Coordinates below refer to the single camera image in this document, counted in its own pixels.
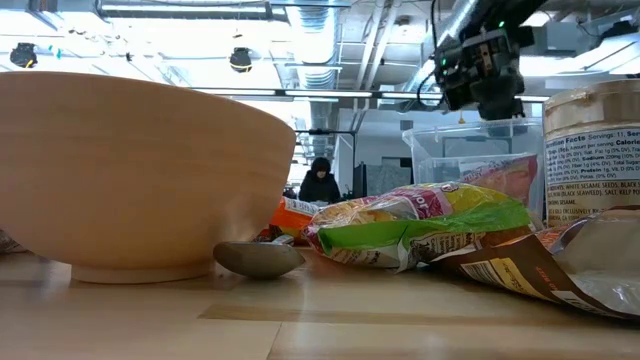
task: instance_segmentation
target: snack bag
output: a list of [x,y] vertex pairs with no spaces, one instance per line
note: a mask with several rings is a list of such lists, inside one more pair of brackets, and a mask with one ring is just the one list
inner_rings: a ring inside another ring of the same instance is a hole
[[460,182],[495,190],[529,205],[531,184],[538,171],[536,155],[461,166]]
[[640,320],[640,207],[619,207],[434,259],[476,281],[613,318]]
[[262,230],[254,241],[270,242],[281,235],[291,235],[294,238],[294,244],[306,244],[306,241],[302,240],[300,232],[309,225],[313,215],[319,209],[316,205],[283,196],[269,226]]
[[341,263],[395,268],[464,248],[482,238],[530,233],[527,210],[499,192],[461,183],[412,185],[321,209],[303,236]]

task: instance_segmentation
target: ceiling pipe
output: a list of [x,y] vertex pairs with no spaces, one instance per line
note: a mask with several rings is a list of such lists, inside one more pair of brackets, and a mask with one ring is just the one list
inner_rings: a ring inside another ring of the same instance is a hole
[[[286,9],[289,23],[298,34],[295,46],[297,62],[307,65],[334,65],[338,55],[339,10],[327,7],[300,6]],[[333,90],[337,71],[331,67],[299,67],[300,87],[309,90]],[[309,102],[311,129],[335,130],[338,127],[338,109],[329,102]],[[310,136],[313,157],[326,156],[327,142]],[[333,146],[334,138],[328,140]]]
[[376,0],[375,8],[373,10],[373,17],[371,21],[371,30],[369,30],[369,36],[367,37],[367,43],[364,46],[364,52],[362,53],[362,63],[358,70],[358,77],[356,83],[353,86],[353,90],[360,90],[362,82],[364,81],[364,75],[367,72],[369,65],[369,59],[373,52],[373,46],[378,38],[378,28],[380,27],[380,21],[382,20],[382,11],[384,10],[385,0]]
[[376,47],[376,53],[373,57],[373,64],[371,65],[371,70],[369,70],[369,76],[367,77],[367,82],[364,85],[366,90],[371,89],[373,85],[373,80],[378,73],[378,67],[380,66],[380,61],[382,60],[382,56],[384,55],[384,50],[387,48],[387,43],[389,43],[389,39],[391,38],[391,33],[393,32],[393,26],[396,23],[396,18],[398,17],[398,8],[402,5],[403,0],[393,0],[391,4],[391,8],[389,9],[389,14],[387,15],[387,23],[384,26],[384,30],[382,31],[382,37],[380,38],[380,42]]
[[282,8],[269,2],[238,3],[224,0],[210,2],[171,2],[145,0],[81,0],[95,2],[98,15],[104,18],[146,18],[187,20],[256,20],[287,22]]

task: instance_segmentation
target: orange package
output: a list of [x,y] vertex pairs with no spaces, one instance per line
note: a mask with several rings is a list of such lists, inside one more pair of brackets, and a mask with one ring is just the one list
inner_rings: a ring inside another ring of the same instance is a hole
[[282,197],[269,226],[260,233],[256,241],[268,242],[280,235],[291,235],[295,239],[294,244],[306,245],[307,242],[301,239],[300,232],[309,225],[319,210],[316,205]]

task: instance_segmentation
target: spoon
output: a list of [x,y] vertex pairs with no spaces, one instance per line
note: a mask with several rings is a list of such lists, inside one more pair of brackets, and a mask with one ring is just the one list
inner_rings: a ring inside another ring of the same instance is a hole
[[293,237],[282,235],[270,243],[223,242],[213,249],[213,257],[225,269],[254,279],[275,279],[304,264]]

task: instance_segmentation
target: ceiling light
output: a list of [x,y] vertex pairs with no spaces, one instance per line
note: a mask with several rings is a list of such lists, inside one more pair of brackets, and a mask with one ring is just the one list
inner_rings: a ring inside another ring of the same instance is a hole
[[520,26],[533,26],[533,27],[544,26],[544,24],[546,24],[549,21],[551,21],[551,17],[554,16],[555,14],[556,14],[555,11],[538,11],[538,12],[534,12]]
[[272,96],[276,94],[275,90],[260,89],[206,89],[192,88],[193,90],[202,91],[213,95],[246,95],[246,96]]
[[[416,93],[410,92],[386,92],[386,93],[382,93],[382,97],[385,99],[407,99],[407,100],[416,100],[417,96]],[[440,100],[442,98],[442,94],[434,94],[434,93],[427,93],[427,94],[420,94],[420,99],[422,100]]]
[[233,4],[226,6],[189,6],[183,4],[171,4],[167,2],[167,5],[102,5],[102,11],[176,11],[176,12],[216,12],[216,11],[233,11],[236,13],[252,12],[258,6],[253,7],[235,7]]
[[611,56],[590,67],[589,70],[602,72],[615,71],[615,69],[629,63],[629,61],[632,61],[637,57],[640,57],[640,43],[634,43],[614,54],[611,54]]
[[640,57],[637,57],[628,63],[615,68],[611,72],[611,75],[633,75],[640,73]]
[[285,63],[284,67],[294,69],[309,69],[309,70],[342,70],[340,65],[324,65],[324,64],[298,64],[298,63]]
[[321,98],[321,97],[299,97],[296,96],[293,98],[294,102],[340,102],[339,99],[336,98]]
[[516,96],[517,99],[520,99],[524,102],[545,102],[549,100],[548,96]]
[[286,95],[304,97],[344,97],[344,98],[366,98],[373,94],[368,91],[323,91],[323,90],[287,90]]
[[592,66],[609,57],[615,57],[622,50],[633,46],[636,41],[637,39],[635,39],[634,35],[622,35],[604,39],[599,47],[570,59],[569,63],[571,64],[571,68],[567,70],[590,70]]
[[553,76],[569,69],[570,58],[554,58],[548,56],[521,56],[519,60],[520,74],[524,77]]

